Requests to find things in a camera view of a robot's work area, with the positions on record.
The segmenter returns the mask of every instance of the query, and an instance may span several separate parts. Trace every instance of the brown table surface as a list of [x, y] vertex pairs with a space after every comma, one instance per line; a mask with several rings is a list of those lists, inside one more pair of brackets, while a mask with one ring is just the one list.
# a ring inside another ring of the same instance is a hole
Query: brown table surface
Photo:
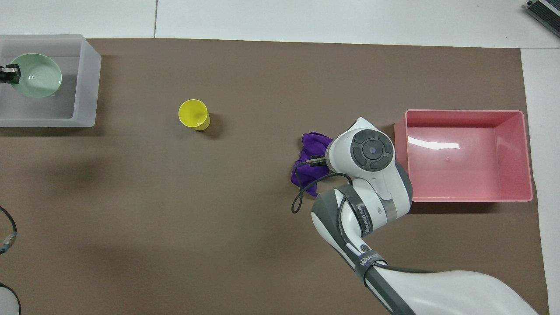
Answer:
[[[392, 136], [409, 108], [526, 113], [518, 49], [90, 43], [93, 128], [0, 130], [20, 231], [0, 280], [26, 314], [385, 314], [315, 231], [312, 200], [290, 213], [301, 135], [363, 116]], [[204, 132], [177, 117], [193, 98]], [[536, 197], [415, 203], [366, 241], [395, 266], [495, 276], [548, 314]]]

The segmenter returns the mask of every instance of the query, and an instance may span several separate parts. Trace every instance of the white robotic arm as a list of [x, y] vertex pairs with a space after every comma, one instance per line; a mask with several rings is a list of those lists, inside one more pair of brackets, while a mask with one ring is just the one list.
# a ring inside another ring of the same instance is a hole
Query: white robotic arm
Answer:
[[536, 314], [494, 277], [392, 268], [362, 240], [405, 215], [412, 204], [410, 180], [386, 134], [358, 118], [329, 145], [325, 157], [332, 171], [355, 180], [319, 194], [311, 210], [313, 224], [391, 314]]

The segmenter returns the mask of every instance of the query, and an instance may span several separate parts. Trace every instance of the green bowl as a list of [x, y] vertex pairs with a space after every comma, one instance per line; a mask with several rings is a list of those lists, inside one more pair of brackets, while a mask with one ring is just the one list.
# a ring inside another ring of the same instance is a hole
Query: green bowl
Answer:
[[30, 98], [53, 95], [62, 83], [62, 72], [57, 63], [41, 54], [24, 54], [12, 61], [20, 66], [19, 84], [12, 84], [19, 93]]

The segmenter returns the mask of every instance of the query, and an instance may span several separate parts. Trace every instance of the pink bin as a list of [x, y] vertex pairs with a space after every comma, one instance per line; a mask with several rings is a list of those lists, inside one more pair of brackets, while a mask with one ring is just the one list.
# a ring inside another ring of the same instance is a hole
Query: pink bin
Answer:
[[407, 110], [396, 160], [417, 202], [533, 199], [525, 117], [518, 110]]

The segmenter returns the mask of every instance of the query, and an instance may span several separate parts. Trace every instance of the white tile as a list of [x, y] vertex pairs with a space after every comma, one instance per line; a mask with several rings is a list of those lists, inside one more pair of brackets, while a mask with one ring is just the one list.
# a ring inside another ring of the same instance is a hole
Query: white tile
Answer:
[[550, 314], [560, 314], [560, 49], [522, 49], [533, 176]]
[[560, 48], [525, 0], [159, 0], [156, 37]]
[[2, 0], [0, 33], [150, 38], [155, 16], [156, 0]]

